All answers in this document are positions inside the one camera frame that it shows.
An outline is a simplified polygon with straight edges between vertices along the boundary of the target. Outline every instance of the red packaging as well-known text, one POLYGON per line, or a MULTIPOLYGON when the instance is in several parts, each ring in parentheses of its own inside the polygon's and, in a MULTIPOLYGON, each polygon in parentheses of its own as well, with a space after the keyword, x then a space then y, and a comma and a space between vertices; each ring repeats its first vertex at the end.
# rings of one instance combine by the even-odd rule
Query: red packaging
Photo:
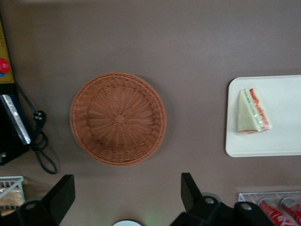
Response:
POLYGON ((269 198, 263 198, 259 200, 258 205, 263 210, 263 212, 268 215, 270 220, 276 226, 295 226, 287 216, 281 212, 277 205, 269 198))
POLYGON ((293 198, 284 198, 281 201, 281 206, 301 226, 301 204, 296 202, 293 198))

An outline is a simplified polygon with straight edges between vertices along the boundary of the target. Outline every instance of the woven pattern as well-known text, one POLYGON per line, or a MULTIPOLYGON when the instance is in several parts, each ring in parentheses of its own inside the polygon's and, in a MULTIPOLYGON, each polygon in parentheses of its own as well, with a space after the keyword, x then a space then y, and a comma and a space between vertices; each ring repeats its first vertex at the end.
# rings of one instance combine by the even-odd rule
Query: woven pattern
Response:
POLYGON ((166 112, 147 82, 127 73, 108 73, 92 79, 76 95, 71 129, 94 159, 129 166, 158 150, 166 132, 166 112))

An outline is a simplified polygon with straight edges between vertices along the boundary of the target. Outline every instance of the power cord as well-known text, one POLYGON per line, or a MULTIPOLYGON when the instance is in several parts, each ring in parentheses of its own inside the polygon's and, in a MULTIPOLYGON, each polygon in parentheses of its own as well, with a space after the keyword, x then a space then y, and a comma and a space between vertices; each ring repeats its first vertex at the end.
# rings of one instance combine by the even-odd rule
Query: power cord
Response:
POLYGON ((42 131, 43 127, 46 122, 46 114, 43 111, 36 111, 21 87, 18 83, 15 82, 15 85, 24 98, 24 100, 27 102, 28 106, 30 107, 31 111, 33 112, 33 119, 36 121, 36 127, 32 134, 32 141, 30 143, 31 149, 35 152, 37 160, 42 167, 42 169, 49 173, 49 174, 57 174, 57 166, 56 164, 44 153, 44 149, 48 146, 48 137, 46 134, 42 131), (54 168, 53 171, 49 170, 42 162, 41 156, 44 157, 54 168))

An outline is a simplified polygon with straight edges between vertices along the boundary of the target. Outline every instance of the plastic-wrapped sandwich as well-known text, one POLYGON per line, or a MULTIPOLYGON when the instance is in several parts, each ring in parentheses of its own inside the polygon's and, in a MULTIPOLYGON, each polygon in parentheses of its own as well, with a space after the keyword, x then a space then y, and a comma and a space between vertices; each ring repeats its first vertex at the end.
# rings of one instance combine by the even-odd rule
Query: plastic-wrapped sandwich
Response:
POLYGON ((239 93, 238 132, 243 134, 270 130, 272 125, 256 88, 239 93))

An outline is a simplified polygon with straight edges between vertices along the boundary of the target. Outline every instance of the white plastic tray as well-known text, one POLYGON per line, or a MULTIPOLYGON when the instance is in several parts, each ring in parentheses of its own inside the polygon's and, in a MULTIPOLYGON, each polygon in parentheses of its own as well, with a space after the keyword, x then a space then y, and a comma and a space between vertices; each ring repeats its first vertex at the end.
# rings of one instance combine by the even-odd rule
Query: white plastic tray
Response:
POLYGON ((280 202, 282 199, 286 197, 291 197, 295 201, 301 203, 301 191, 291 191, 291 192, 263 192, 263 193, 239 193, 238 201, 239 202, 252 202, 257 204, 260 199, 270 198, 279 208, 280 210, 286 214, 287 218, 289 218, 296 226, 299 226, 297 222, 282 208, 280 202))
POLYGON ((229 85, 226 152, 232 157, 301 155, 301 75, 248 77, 229 85), (257 88, 273 129, 238 134, 238 94, 257 88))

